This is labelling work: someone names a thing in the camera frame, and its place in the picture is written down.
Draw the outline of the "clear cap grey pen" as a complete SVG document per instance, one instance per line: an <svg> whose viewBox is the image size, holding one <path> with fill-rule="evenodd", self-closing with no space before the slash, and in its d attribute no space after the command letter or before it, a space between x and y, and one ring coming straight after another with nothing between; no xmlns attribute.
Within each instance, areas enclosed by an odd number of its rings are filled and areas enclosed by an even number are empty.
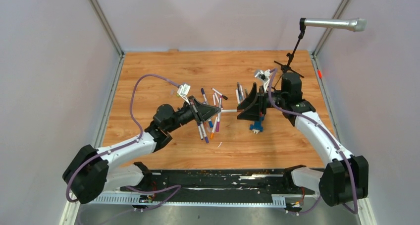
<svg viewBox="0 0 420 225"><path fill-rule="evenodd" d="M242 97L242 93L241 93L241 88L240 88L239 82L237 82L237 93L238 93L238 100L239 100L239 102L242 102L243 97Z"/></svg>

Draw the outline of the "purple cap marker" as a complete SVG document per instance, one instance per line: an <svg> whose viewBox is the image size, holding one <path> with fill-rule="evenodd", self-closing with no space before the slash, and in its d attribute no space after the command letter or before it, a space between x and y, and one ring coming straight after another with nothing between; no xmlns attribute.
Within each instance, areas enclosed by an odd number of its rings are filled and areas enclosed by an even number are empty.
<svg viewBox="0 0 420 225"><path fill-rule="evenodd" d="M220 118L221 118L221 110L222 110L222 96L219 96L219 100L218 100L218 107L219 107L219 113L217 115L217 120L216 120L216 132L219 132L219 127L220 127Z"/></svg>

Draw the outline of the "purple tip white marker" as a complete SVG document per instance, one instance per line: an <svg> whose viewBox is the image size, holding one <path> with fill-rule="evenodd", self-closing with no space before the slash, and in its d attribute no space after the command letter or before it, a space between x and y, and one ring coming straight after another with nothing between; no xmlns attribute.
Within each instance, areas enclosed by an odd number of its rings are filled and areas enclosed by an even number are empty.
<svg viewBox="0 0 420 225"><path fill-rule="evenodd" d="M205 140L206 143L209 143L209 139L208 139L208 136L206 134L206 130L205 130L205 126L204 126L203 122L201 122L201 124L200 124L200 129L201 129L202 138Z"/></svg>

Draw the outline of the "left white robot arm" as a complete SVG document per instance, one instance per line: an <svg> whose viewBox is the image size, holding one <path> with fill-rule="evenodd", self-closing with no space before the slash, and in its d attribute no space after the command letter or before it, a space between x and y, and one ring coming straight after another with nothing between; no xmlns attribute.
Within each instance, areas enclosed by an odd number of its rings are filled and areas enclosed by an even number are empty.
<svg viewBox="0 0 420 225"><path fill-rule="evenodd" d="M170 133L189 122L200 124L221 112L193 96L188 100L176 111L169 104L159 106L150 125L130 139L97 149L90 144L81 147L62 175L68 201L87 204L102 192L123 186L148 191L152 179L145 167L121 165L164 148L172 139Z"/></svg>

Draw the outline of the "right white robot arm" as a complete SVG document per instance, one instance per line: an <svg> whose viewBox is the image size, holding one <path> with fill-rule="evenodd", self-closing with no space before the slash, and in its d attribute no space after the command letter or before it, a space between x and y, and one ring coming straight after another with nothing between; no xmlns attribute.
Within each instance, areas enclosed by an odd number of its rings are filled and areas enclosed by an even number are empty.
<svg viewBox="0 0 420 225"><path fill-rule="evenodd" d="M368 161L347 150L326 128L314 106L303 98L302 81L297 73L281 76L281 88L271 87L271 70L258 70L250 93L238 105L238 120L252 121L250 130L263 131L262 122L268 108L279 109L310 142L325 168L317 171L306 166L288 168L283 180L284 190L295 194L302 187L321 195L329 206L357 203L368 196Z"/></svg>

